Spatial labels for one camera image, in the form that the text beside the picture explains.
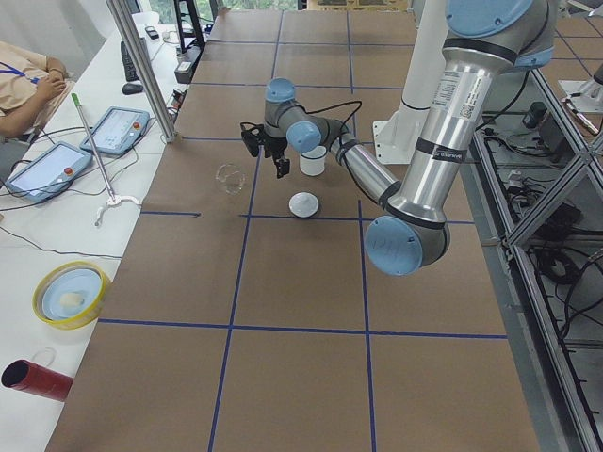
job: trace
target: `yellow bowl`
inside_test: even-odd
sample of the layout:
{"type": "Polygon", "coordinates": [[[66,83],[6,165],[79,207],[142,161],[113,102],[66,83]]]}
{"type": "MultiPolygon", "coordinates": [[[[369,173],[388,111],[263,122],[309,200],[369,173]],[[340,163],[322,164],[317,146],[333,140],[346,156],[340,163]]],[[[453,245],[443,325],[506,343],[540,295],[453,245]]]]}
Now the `yellow bowl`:
{"type": "Polygon", "coordinates": [[[103,297],[105,296],[105,292],[107,288],[111,285],[111,280],[107,277],[105,272],[100,269],[98,266],[94,264],[90,264],[84,261],[75,261],[70,262],[69,264],[65,264],[64,266],[60,266],[51,271],[48,275],[46,275],[36,287],[36,291],[34,292],[33,297],[33,308],[36,316],[43,322],[58,328],[60,330],[74,330],[76,328],[83,327],[84,325],[88,325],[92,320],[98,317],[101,313],[101,309],[103,307],[103,297]],[[101,289],[99,290],[98,295],[92,302],[92,304],[86,308],[81,313],[74,315],[73,317],[61,319],[61,320],[53,320],[48,318],[41,307],[42,300],[44,298],[44,294],[48,287],[59,277],[73,270],[77,269],[88,269],[94,271],[101,278],[101,289]]]}

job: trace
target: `computer mouse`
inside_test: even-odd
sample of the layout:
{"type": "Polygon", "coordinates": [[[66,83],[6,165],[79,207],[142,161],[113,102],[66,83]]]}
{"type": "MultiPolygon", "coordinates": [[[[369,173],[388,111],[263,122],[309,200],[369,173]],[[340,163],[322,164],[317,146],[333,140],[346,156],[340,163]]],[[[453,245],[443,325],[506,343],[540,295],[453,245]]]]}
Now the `computer mouse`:
{"type": "Polygon", "coordinates": [[[126,83],[122,87],[122,93],[126,96],[129,96],[130,94],[138,94],[139,92],[142,92],[142,90],[142,85],[139,85],[138,83],[126,83]]]}

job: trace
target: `blue lanyard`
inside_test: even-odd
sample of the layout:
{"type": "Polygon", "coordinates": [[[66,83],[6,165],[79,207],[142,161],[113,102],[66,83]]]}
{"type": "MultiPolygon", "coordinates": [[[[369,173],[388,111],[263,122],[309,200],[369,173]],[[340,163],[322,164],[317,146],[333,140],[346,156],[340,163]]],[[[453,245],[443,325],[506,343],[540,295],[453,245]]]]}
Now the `blue lanyard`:
{"type": "Polygon", "coordinates": [[[0,69],[0,73],[14,73],[15,75],[19,75],[20,77],[25,77],[27,80],[29,80],[34,85],[37,85],[38,82],[40,81],[40,79],[38,77],[29,78],[27,75],[25,75],[25,73],[23,71],[19,71],[17,68],[13,68],[12,66],[9,66],[7,63],[3,63],[2,61],[0,61],[0,64],[8,68],[8,70],[0,69]]]}

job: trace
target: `red cup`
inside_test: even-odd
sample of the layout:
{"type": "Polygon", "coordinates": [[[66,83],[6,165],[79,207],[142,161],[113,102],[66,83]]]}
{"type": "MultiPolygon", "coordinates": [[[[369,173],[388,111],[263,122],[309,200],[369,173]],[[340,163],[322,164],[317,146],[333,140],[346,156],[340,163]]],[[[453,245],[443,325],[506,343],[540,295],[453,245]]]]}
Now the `red cup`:
{"type": "Polygon", "coordinates": [[[15,361],[2,374],[2,384],[10,389],[64,402],[73,379],[26,360],[15,361]]]}

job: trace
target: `white table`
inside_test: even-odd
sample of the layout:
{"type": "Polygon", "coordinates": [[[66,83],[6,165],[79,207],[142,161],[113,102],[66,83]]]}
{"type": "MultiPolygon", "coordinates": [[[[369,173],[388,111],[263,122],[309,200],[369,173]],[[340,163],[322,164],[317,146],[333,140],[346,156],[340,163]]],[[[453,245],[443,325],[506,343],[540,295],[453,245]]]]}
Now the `white table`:
{"type": "MultiPolygon", "coordinates": [[[[156,28],[159,33],[168,29],[164,25],[156,28]]],[[[73,88],[72,92],[79,96],[90,124],[96,123],[114,105],[146,110],[154,116],[144,94],[122,94],[125,79],[120,54],[121,40],[119,32],[115,30],[73,88]]],[[[173,74],[177,64],[176,47],[161,39],[151,42],[147,38],[147,44],[155,77],[167,102],[174,88],[186,88],[176,82],[173,74]]],[[[133,195],[140,200],[147,194],[165,145],[158,124],[152,122],[153,127],[136,147],[138,162],[113,181],[118,194],[133,195]]],[[[68,97],[45,131],[81,125],[73,101],[68,97]]],[[[85,134],[80,130],[51,137],[54,141],[63,140],[78,145],[85,134]]],[[[50,141],[40,139],[25,158],[35,158],[50,146],[50,141]]],[[[130,152],[119,160],[105,159],[109,176],[136,158],[136,154],[130,152]]],[[[95,170],[75,181],[72,188],[94,193],[104,186],[100,171],[95,170]]],[[[3,188],[0,194],[6,194],[6,190],[3,188]]],[[[107,198],[106,192],[96,196],[65,192],[41,206],[4,212],[5,219],[0,226],[33,240],[43,248],[121,256],[139,216],[139,209],[131,202],[111,208],[104,214],[103,225],[96,228],[96,211],[107,198]]],[[[25,204],[26,201],[11,196],[0,196],[0,209],[25,204]]],[[[16,360],[31,360],[39,350],[51,347],[57,354],[50,368],[75,376],[95,322],[74,331],[54,329],[36,318],[31,300],[36,286],[46,274],[57,266],[76,260],[94,263],[111,279],[120,263],[119,259],[42,252],[0,231],[0,371],[16,360]]],[[[0,386],[0,406],[0,450],[40,452],[50,439],[63,404],[0,386]]]]}

